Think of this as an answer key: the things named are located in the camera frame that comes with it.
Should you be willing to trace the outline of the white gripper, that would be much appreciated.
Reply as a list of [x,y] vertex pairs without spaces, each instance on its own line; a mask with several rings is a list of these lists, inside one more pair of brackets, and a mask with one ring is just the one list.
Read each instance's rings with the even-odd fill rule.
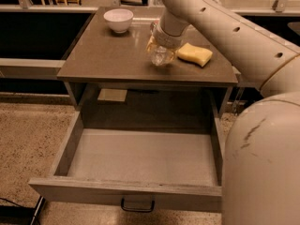
[[181,46],[184,31],[185,27],[180,23],[160,20],[153,31],[153,36],[148,40],[146,51],[150,53],[156,42],[167,49],[178,49]]

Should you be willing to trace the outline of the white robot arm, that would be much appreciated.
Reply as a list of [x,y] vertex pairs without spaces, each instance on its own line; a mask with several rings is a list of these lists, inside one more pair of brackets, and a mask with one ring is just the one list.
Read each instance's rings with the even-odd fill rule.
[[299,48],[214,0],[162,0],[158,45],[193,25],[262,94],[236,119],[223,158],[222,225],[300,225]]

